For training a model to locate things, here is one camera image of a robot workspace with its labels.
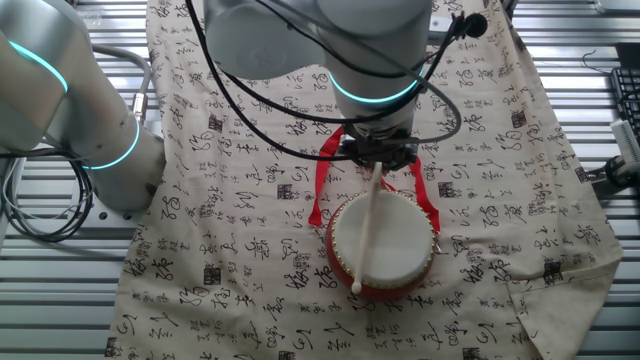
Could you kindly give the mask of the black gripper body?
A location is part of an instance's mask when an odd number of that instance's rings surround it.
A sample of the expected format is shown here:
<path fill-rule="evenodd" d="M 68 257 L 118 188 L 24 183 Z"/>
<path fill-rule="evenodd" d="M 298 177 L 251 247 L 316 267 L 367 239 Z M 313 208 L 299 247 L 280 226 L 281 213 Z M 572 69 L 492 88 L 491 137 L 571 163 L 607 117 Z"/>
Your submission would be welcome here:
<path fill-rule="evenodd" d="M 408 130 L 391 128 L 380 134 L 361 134 L 355 126 L 343 125 L 339 143 L 339 154 L 344 150 L 368 153 L 372 161 L 391 161 L 394 159 L 414 156 L 417 159 L 417 144 Z"/>

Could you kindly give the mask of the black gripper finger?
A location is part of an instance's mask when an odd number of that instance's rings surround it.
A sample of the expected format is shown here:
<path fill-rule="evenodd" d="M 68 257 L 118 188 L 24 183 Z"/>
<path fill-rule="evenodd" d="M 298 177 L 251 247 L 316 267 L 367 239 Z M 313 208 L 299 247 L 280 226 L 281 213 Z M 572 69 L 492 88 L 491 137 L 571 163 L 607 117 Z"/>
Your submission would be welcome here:
<path fill-rule="evenodd" d="M 399 159 L 391 160 L 390 162 L 385 162 L 383 165 L 384 172 L 398 171 L 402 168 L 412 165 L 415 163 L 415 157 L 409 156 Z"/>
<path fill-rule="evenodd" d="M 371 166 L 372 160 L 370 159 L 371 155 L 368 153 L 360 153 L 357 151 L 346 151 L 342 152 L 342 155 L 345 156 L 349 161 L 354 162 L 358 166 Z"/>

